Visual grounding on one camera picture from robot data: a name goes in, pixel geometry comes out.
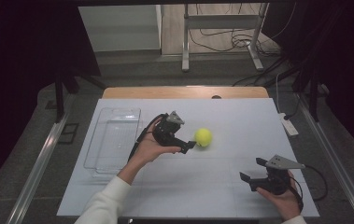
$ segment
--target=yellow ball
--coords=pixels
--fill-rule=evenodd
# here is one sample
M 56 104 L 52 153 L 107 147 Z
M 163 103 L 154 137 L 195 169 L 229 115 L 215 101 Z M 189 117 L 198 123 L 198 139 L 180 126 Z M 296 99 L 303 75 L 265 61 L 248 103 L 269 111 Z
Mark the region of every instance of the yellow ball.
M 194 134 L 194 140 L 198 146 L 206 147 L 212 141 L 212 133 L 206 128 L 201 128 Z

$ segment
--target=white sleeve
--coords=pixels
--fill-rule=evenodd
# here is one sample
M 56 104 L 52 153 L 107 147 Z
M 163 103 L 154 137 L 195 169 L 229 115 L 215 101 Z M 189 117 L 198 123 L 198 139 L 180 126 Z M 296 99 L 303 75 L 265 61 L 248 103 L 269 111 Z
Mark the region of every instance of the white sleeve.
M 102 191 L 90 198 L 86 210 L 75 223 L 117 224 L 122 204 L 130 188 L 129 184 L 115 176 Z
M 305 221 L 302 216 L 297 216 L 297 217 L 291 218 L 288 221 L 283 222 L 282 224 L 305 224 Z

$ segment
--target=transparent tray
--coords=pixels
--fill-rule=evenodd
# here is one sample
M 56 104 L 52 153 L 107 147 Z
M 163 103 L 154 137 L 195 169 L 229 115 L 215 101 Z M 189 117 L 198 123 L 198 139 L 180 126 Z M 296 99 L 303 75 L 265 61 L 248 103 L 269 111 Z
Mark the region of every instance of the transparent tray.
M 139 108 L 103 108 L 84 167 L 92 176 L 116 175 L 127 163 L 140 127 Z

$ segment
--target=finger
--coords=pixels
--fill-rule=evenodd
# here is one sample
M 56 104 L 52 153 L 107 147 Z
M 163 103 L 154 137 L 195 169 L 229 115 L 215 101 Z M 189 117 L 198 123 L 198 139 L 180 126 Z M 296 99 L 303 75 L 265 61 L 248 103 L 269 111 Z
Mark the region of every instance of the finger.
M 160 122 L 160 120 L 162 120 L 162 117 L 156 119 L 156 120 L 150 125 L 150 127 L 148 128 L 148 132 L 152 132 L 153 129 L 154 129 L 154 127 L 156 126 L 157 123 Z
M 181 150 L 180 147 L 162 147 L 163 153 L 176 153 L 176 152 L 180 152 L 180 150 Z
M 274 201 L 274 195 L 272 193 L 270 193 L 269 191 L 262 189 L 262 188 L 256 188 L 256 191 L 258 191 L 258 193 L 261 194 L 261 196 L 263 196 L 263 198 L 269 200 L 270 202 Z
M 293 173 L 292 173 L 290 170 L 288 170 L 288 174 L 290 175 L 290 185 L 291 185 L 294 189 L 296 189 L 296 183 L 295 183 L 295 181 L 293 180 L 293 177 L 294 177 Z

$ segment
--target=metal frame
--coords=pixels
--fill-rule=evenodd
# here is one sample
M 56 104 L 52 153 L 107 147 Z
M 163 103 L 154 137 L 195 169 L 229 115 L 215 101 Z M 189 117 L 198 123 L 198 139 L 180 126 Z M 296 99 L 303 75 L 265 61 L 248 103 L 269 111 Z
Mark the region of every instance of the metal frame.
M 40 179 L 46 170 L 53 149 L 57 145 L 58 138 L 60 137 L 66 120 L 69 117 L 70 110 L 75 98 L 76 96 L 74 94 L 68 94 L 65 100 L 64 115 L 61 117 L 58 123 L 54 123 L 52 126 L 49 136 L 46 139 L 46 142 L 43 145 L 39 156 L 37 157 L 34 167 L 32 168 L 32 171 L 29 174 L 24 187 L 22 188 L 19 198 L 11 210 L 11 213 L 7 219 L 7 223 L 22 223 L 28 207 L 34 198 L 34 194 L 36 192 L 37 186 L 40 183 Z
M 300 96 L 298 93 L 295 94 L 296 97 L 299 99 Z M 336 153 L 336 150 L 333 148 L 331 142 L 328 140 L 325 132 L 322 130 L 319 122 L 316 122 L 313 117 L 310 115 L 308 111 L 307 101 L 304 97 L 301 98 L 302 103 L 300 104 L 300 108 L 304 112 L 304 116 L 310 125 L 314 135 L 319 142 L 322 151 L 324 152 L 325 156 L 329 164 L 331 165 L 334 174 L 336 175 L 337 179 L 339 180 L 340 185 L 342 186 L 343 190 L 346 193 L 353 209 L 354 209 L 354 181 L 351 179 L 349 174 L 347 173 L 346 168 L 343 166 L 342 162 L 339 159 L 339 156 Z
M 185 4 L 184 33 L 182 50 L 182 71 L 189 71 L 189 39 L 190 29 L 255 29 L 248 51 L 256 70 L 262 71 L 263 65 L 258 57 L 256 43 L 261 32 L 268 3 L 263 3 L 259 15 L 189 15 L 188 4 Z

